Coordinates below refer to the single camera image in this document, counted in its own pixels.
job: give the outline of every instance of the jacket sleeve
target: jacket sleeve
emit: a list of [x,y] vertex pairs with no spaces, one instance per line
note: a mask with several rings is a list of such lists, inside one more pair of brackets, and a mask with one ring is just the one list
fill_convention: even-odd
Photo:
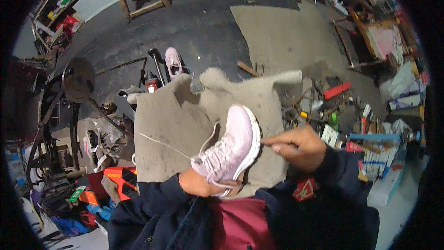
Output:
[[110,221],[146,224],[150,218],[164,214],[178,203],[186,203],[190,196],[179,185],[176,174],[164,182],[138,182],[140,196],[121,201]]
[[320,184],[340,189],[355,204],[367,206],[371,182],[360,181],[358,173],[357,156],[352,152],[335,151],[327,146],[324,161],[312,175]]

